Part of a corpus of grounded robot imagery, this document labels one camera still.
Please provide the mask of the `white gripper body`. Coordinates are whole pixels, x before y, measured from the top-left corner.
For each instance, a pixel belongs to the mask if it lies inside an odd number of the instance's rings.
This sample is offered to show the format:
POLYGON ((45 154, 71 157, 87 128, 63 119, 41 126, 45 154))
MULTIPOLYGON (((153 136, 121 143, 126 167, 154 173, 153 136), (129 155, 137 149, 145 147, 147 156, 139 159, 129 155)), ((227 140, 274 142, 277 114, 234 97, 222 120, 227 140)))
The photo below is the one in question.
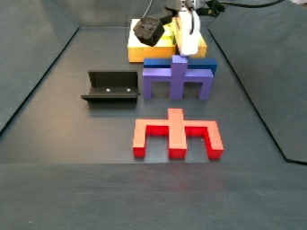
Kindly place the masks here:
POLYGON ((175 17, 175 39, 182 56, 190 57, 198 52, 199 37, 199 16, 185 8, 175 17))

